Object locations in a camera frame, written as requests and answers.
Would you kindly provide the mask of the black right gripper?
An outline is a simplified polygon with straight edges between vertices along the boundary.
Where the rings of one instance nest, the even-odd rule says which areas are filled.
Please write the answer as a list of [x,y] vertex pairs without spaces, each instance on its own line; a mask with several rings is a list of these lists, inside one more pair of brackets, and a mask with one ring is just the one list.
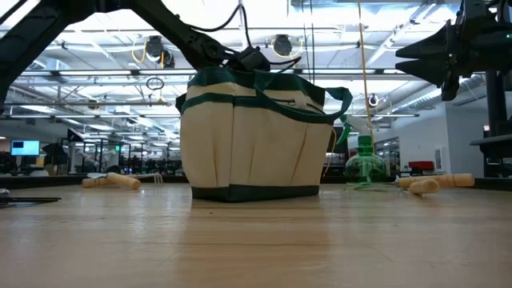
[[[442,85],[442,100],[455,99],[461,78],[512,70],[512,0],[462,0],[454,24],[396,51],[396,70]],[[446,59],[446,67],[438,61]]]

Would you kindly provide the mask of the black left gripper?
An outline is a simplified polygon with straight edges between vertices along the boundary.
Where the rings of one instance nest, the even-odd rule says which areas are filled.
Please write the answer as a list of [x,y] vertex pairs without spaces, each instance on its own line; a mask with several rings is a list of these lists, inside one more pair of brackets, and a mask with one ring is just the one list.
[[227,67],[232,70],[240,70],[242,64],[238,57],[240,53],[220,44],[209,44],[207,46],[207,66]]

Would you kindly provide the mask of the cream canvas green-trimmed gardening bag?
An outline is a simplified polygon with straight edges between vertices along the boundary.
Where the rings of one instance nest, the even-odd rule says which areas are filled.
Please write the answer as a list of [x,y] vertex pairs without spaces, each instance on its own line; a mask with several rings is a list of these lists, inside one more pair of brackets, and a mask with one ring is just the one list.
[[178,98],[182,167],[197,199],[252,202],[315,196],[345,87],[296,74],[209,67]]

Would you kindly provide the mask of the long wooden-handled garden tool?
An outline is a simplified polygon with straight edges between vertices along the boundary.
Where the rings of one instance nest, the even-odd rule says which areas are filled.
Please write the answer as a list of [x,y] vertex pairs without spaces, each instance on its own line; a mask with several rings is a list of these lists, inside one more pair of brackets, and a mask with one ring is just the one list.
[[422,180],[435,180],[440,187],[470,187],[475,184],[475,179],[472,174],[442,174],[398,178],[395,181],[395,185],[403,189],[408,189],[412,183]]

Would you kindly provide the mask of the green plastic spray bottle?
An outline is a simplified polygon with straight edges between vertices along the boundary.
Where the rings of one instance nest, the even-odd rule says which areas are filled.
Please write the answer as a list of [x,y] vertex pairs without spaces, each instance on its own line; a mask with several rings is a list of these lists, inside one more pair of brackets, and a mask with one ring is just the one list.
[[357,153],[345,164],[348,182],[356,183],[355,189],[364,189],[373,183],[387,180],[386,164],[374,152],[373,125],[366,118],[344,114],[340,117],[343,132],[337,145],[341,145],[350,135],[352,129],[358,131]]

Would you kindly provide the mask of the short wooden-handled garden tool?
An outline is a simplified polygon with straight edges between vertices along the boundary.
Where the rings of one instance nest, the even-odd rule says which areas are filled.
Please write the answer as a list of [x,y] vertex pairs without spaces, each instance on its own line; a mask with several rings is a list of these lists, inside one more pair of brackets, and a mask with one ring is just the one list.
[[430,177],[396,178],[396,187],[408,190],[412,195],[436,194],[440,190],[439,183]]

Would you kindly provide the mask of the wooden-handled garden trowel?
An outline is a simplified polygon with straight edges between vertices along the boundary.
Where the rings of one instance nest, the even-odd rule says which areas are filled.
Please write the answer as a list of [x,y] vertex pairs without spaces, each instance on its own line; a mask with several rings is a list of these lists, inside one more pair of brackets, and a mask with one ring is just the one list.
[[88,179],[94,180],[94,186],[98,186],[100,184],[101,178],[105,178],[109,182],[115,183],[117,185],[130,188],[131,190],[136,190],[141,185],[141,182],[136,178],[128,177],[123,174],[117,174],[114,172],[109,172],[106,174],[104,174],[104,173],[88,173],[87,177],[88,177]]

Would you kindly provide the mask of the wooden-handled garden rake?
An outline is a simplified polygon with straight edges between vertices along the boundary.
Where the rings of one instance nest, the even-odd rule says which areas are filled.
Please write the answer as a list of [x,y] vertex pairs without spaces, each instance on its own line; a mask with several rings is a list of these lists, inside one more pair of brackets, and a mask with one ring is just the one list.
[[160,174],[117,174],[109,172],[106,174],[88,173],[87,178],[82,180],[82,187],[118,185],[131,190],[137,190],[141,185],[141,180],[144,178],[151,178],[157,186],[163,184],[163,177]]

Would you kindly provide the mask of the green-handled pruning shears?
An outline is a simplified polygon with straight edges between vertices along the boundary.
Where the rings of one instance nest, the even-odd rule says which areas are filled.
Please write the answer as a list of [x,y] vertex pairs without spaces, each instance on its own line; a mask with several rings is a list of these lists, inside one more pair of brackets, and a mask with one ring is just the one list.
[[13,197],[6,188],[0,188],[0,206],[13,204],[44,204],[59,202],[61,198],[42,198],[42,197]]

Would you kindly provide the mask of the grey side table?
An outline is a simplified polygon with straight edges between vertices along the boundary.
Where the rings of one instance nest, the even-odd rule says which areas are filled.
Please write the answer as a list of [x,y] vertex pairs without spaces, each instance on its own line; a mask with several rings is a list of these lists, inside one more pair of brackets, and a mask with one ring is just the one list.
[[488,158],[512,158],[512,134],[474,140],[470,145],[478,146]]

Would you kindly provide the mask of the black cabinet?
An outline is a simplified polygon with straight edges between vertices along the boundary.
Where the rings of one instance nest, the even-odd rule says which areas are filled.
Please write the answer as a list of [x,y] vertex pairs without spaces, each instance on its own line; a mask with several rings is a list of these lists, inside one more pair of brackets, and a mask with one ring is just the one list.
[[348,159],[348,141],[342,140],[344,129],[340,126],[334,127],[327,151],[329,154],[328,176],[339,177],[345,175],[345,164]]

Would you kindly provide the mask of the computer monitor showing blue screen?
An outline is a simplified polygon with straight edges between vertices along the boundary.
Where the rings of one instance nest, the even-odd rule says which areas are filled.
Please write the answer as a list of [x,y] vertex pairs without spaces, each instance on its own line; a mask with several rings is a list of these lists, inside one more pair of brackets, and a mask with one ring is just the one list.
[[39,156],[39,140],[12,140],[10,154],[13,156]]

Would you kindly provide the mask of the black aluminium table frame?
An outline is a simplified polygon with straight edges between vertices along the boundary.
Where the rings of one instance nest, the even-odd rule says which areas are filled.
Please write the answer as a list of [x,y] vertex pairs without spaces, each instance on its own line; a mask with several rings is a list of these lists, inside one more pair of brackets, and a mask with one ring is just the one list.
[[[67,175],[67,176],[48,176],[48,177],[32,177],[32,176],[14,176],[0,178],[0,188],[8,190],[29,189],[37,187],[51,186],[72,186],[81,185],[82,180],[86,176],[83,175]],[[163,183],[188,183],[185,176],[162,176]],[[321,179],[321,184],[345,184],[345,177],[325,177]],[[512,192],[512,178],[475,178],[475,184],[472,188],[480,190],[501,190]]]

